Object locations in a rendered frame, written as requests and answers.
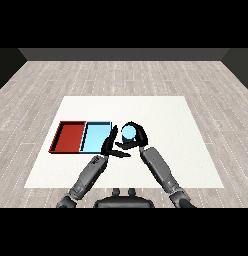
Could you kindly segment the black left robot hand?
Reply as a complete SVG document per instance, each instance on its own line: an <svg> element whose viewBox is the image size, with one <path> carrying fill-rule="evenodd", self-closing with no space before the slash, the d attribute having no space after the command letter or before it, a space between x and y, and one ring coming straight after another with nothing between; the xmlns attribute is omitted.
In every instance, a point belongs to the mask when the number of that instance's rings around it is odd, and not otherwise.
<svg viewBox="0 0 248 256"><path fill-rule="evenodd" d="M110 131L109 136L104 140L101 147L101 154L105 157L115 156L119 158L130 157L129 153L124 153L122 151L114 150L113 144L118 134L117 126L114 126Z"/></svg>

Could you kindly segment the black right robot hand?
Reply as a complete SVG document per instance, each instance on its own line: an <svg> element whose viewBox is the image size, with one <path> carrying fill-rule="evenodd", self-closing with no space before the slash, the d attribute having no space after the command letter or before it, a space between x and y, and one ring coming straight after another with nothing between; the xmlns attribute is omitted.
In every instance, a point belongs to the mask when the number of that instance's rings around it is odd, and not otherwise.
<svg viewBox="0 0 248 256"><path fill-rule="evenodd" d="M134 140L127 144L124 144L122 141L116 142L116 145L118 147L120 147L124 150L128 150L128 149L135 148L135 147L144 147L148 144L147 134L141 125L139 125L133 121L127 122L125 125L132 125L136 129L136 135L135 135Z"/></svg>

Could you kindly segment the light blue shallow open box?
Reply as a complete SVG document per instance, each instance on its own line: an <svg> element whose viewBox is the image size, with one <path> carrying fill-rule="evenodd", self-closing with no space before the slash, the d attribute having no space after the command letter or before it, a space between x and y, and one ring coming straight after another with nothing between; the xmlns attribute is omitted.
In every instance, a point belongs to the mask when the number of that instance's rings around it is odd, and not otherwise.
<svg viewBox="0 0 248 256"><path fill-rule="evenodd" d="M82 135L81 154L101 153L102 145L112 129L110 121L88 121Z"/></svg>

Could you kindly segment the red shallow open box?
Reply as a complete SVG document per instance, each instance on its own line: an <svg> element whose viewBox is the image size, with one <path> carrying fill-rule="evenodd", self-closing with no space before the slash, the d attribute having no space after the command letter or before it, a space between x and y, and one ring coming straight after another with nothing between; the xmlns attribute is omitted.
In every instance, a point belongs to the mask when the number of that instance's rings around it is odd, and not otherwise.
<svg viewBox="0 0 248 256"><path fill-rule="evenodd" d="M49 153L79 154L85 121L61 121L58 125Z"/></svg>

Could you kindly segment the dark grey robot body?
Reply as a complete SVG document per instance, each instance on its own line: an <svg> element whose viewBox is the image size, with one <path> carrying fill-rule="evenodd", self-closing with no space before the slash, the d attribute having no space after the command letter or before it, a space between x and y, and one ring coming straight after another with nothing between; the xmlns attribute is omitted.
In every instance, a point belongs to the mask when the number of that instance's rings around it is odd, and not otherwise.
<svg viewBox="0 0 248 256"><path fill-rule="evenodd" d="M112 195L97 200L94 208L154 208L154 204L151 200L138 197L134 188L128 189L127 196L121 196L120 189L114 188Z"/></svg>

